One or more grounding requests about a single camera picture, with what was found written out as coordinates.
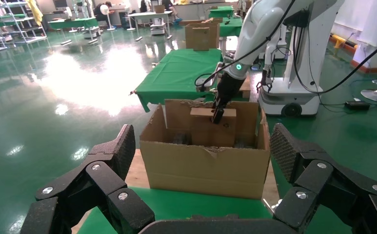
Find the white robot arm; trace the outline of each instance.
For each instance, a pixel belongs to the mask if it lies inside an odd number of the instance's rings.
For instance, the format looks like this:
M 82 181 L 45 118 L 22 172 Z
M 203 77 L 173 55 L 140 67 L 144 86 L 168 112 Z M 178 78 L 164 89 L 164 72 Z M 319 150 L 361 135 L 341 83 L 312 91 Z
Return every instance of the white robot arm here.
M 280 21 L 293 16 L 302 9 L 307 9 L 315 1 L 323 0 L 258 0 L 251 6 L 238 38 L 234 55 L 234 61 L 238 61 L 225 68 L 222 79 L 217 86 L 213 106 L 215 108 L 212 119 L 214 123 L 219 123 L 226 104 L 238 93 L 248 69 L 264 50 L 266 50 L 266 57 L 261 83 L 262 85 L 270 85 L 272 67 L 270 55 L 276 50 L 280 38 L 282 23 Z

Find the green tablecloth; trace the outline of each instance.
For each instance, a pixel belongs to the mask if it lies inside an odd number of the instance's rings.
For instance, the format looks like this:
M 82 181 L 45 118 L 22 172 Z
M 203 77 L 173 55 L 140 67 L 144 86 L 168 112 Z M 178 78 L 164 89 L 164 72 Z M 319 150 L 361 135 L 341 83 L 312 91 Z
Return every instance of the green tablecloth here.
M 220 37 L 240 36 L 241 26 L 243 22 L 241 18 L 223 18 L 223 23 L 220 23 Z
M 24 14 L 15 14 L 14 16 L 15 16 L 15 18 L 24 18 L 25 17 Z M 0 21 L 9 20 L 9 18 L 11 18 L 11 17 L 12 16 L 10 16 L 10 15 L 0 16 Z
M 65 21 L 64 19 L 51 21 L 49 22 L 49 26 L 53 29 L 61 29 L 61 28 L 78 28 L 78 27 L 96 27 L 98 26 L 98 21 L 96 18 L 83 18 L 83 19 L 76 19 L 72 21 Z
M 219 6 L 218 9 L 211 9 L 208 14 L 208 18 L 212 17 L 227 17 L 227 15 L 233 16 L 232 6 Z
M 154 211 L 155 220 L 186 219 L 191 215 L 240 218 L 271 218 L 261 201 L 190 194 L 157 189 L 132 188 Z M 98 208 L 92 210 L 78 234 L 116 234 Z
M 145 77 L 135 89 L 141 104 L 149 112 L 148 103 L 164 103 L 165 99 L 197 99 L 211 93 L 196 91 L 195 79 L 204 73 L 213 73 L 221 61 L 221 51 L 173 50 Z

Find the green floor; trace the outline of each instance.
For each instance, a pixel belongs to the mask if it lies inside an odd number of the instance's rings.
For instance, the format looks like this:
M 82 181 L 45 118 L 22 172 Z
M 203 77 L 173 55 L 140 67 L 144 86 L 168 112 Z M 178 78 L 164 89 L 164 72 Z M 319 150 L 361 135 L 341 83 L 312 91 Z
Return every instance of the green floor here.
M 99 45 L 70 35 L 74 43 L 65 47 L 60 34 L 49 33 L 49 40 L 0 52 L 0 234 L 17 234 L 36 189 L 78 166 L 93 145 L 113 139 L 124 124 L 133 124 L 139 136 L 151 113 L 129 93 L 153 62 L 185 48 L 184 30 L 174 27 L 171 33 L 166 41 L 145 30 L 147 36 L 134 42 L 135 32 L 119 29 L 103 34 Z M 323 88 L 351 71 L 348 56 L 341 54 L 327 53 Z M 349 83 L 371 78 L 377 75 L 355 74 L 322 100 L 350 100 Z M 353 92 L 360 97 L 361 89 L 373 87 L 355 82 Z M 320 107 L 314 118 L 270 117 L 270 128 L 282 122 L 296 137 L 319 143 L 339 163 L 377 180 L 377 107 L 354 114 L 330 109 L 334 112 Z M 288 186 L 278 183 L 283 195 Z M 315 220 L 316 228 L 326 225 L 322 220 Z

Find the white robot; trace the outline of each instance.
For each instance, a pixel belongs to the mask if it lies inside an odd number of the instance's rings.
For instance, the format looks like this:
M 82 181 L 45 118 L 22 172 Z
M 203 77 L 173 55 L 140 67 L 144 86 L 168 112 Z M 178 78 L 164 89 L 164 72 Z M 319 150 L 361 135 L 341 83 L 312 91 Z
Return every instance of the white robot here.
M 294 62 L 303 84 L 313 92 L 321 92 L 319 78 L 326 46 L 337 11 L 343 2 L 344 0 L 256 1 L 244 19 L 233 61 L 248 55 L 224 69 L 222 79 L 217 87 L 213 122 L 219 122 L 224 113 L 223 108 L 237 94 L 246 78 L 247 71 L 262 52 L 266 53 L 266 57 L 258 101 L 266 114 L 315 115 L 319 107 L 319 98 L 317 94 L 307 91 L 300 84 L 296 78 Z M 272 78 L 272 60 L 267 55 L 271 55 L 277 49 L 280 38 L 281 24 L 279 25 L 279 23 L 282 18 L 283 22 L 295 26 L 290 46 L 292 54 L 288 57 L 284 76 Z M 250 53 L 259 45 L 262 46 Z

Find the black cable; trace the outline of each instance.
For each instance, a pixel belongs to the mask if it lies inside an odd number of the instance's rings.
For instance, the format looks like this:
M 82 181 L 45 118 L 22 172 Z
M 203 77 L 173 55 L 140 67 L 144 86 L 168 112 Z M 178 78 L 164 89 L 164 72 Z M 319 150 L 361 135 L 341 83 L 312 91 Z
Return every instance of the black cable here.
M 197 86 L 197 87 L 200 87 L 200 85 L 197 85 L 197 80 L 200 79 L 202 76 L 205 76 L 205 75 L 211 75 L 211 73 L 204 73 L 204 74 L 201 74 L 197 77 L 196 80 L 194 80 L 194 85 Z
M 202 85 L 198 85 L 198 86 L 204 87 L 204 85 L 205 85 L 208 81 L 210 81 L 210 80 L 212 79 L 212 77 L 213 77 L 215 74 L 221 72 L 221 71 L 224 70 L 225 68 L 227 68 L 227 67 L 233 65 L 234 63 L 236 63 L 236 62 L 242 60 L 243 58 L 249 56 L 249 55 L 252 54 L 254 51 L 256 51 L 256 50 L 258 50 L 260 47 L 262 47 L 266 42 L 268 42 L 268 41 L 270 40 L 270 38 L 276 33 L 276 30 L 279 28 L 279 26 L 283 23 L 284 18 L 286 18 L 287 13 L 289 13 L 290 8 L 292 8 L 292 5 L 295 3 L 295 1 L 296 1 L 296 0 L 292 0 L 292 1 L 290 2 L 289 6 L 287 7 L 287 9 L 286 9 L 286 11 L 284 12 L 283 16 L 280 18 L 280 20 L 279 20 L 277 26 L 274 28 L 273 32 L 271 32 L 271 34 L 270 34 L 268 37 L 266 37 L 266 39 L 265 39 L 262 43 L 260 43 L 256 48 L 254 48 L 253 50 L 247 52 L 245 55 L 243 55 L 242 57 L 238 58 L 237 60 L 234 60 L 234 61 L 232 61 L 231 63 L 229 63 L 229 64 L 227 64 L 227 65 L 221 67 L 221 68 L 218 69 L 217 71 L 213 72 L 213 73 L 209 76 L 209 78 L 207 78 L 207 79 L 204 81 L 204 83 L 203 83 Z
M 352 70 L 343 80 L 341 80 L 338 84 L 336 84 L 335 86 L 333 86 L 332 88 L 326 90 L 326 91 L 322 91 L 322 92 L 314 92 L 312 90 L 310 90 L 308 87 L 306 87 L 306 85 L 302 82 L 299 74 L 298 74 L 298 68 L 297 68 L 297 65 L 296 65 L 296 33 L 294 33 L 294 40 L 293 40 L 293 67 L 295 69 L 295 72 L 296 72 L 296 77 L 298 78 L 299 80 L 299 83 L 303 86 L 304 89 L 306 89 L 307 91 L 311 92 L 311 93 L 314 93 L 314 94 L 325 94 L 325 93 L 328 93 L 334 89 L 336 89 L 337 87 L 339 87 L 341 84 L 343 84 L 345 81 L 347 81 L 361 66 L 364 65 L 364 63 L 366 63 L 370 58 L 372 58 L 375 54 L 377 53 L 377 49 L 374 50 L 368 57 L 366 57 L 354 70 Z
M 313 78 L 312 66 L 311 66 L 311 64 L 310 64 L 311 59 L 310 59 L 310 29 L 309 29 L 309 27 L 308 27 L 308 29 L 307 29 L 307 34 L 308 34 L 308 39 L 309 39 L 309 45 L 308 45 L 308 54 L 309 54 L 309 55 L 308 55 L 308 58 L 309 58 L 309 71 L 310 71 L 310 76 L 312 77 L 313 83 L 314 83 L 315 86 L 316 86 L 316 91 L 318 91 L 318 88 L 317 88 L 317 85 L 316 85 L 315 79 Z M 349 84 L 349 89 L 351 90 L 351 95 L 352 95 L 352 98 L 353 98 L 353 99 L 355 99 L 355 96 L 354 96 L 354 92 L 353 92 L 353 90 L 352 90 L 352 84 L 355 83 L 355 82 L 359 82 L 359 81 L 369 81 L 369 82 L 370 82 L 370 80 L 359 80 L 359 79 L 358 79 L 358 80 L 354 80 L 354 81 L 352 81 L 352 82 Z M 319 102 L 320 102 L 320 104 L 321 104 L 326 110 L 328 110 L 328 111 L 330 111 L 330 112 L 334 112 L 334 113 L 347 113 L 347 114 L 351 114 L 351 113 L 352 113 L 352 112 L 348 113 L 348 112 L 346 112 L 346 111 L 333 111 L 333 110 L 327 108 L 326 106 L 331 106 L 331 107 L 335 107 L 335 108 L 342 108 L 342 107 L 337 107 L 337 106 L 345 105 L 345 103 L 342 103 L 342 104 L 324 104 L 324 103 L 322 102 L 322 100 L 320 99 L 320 95 L 317 94 L 317 96 L 319 97 Z

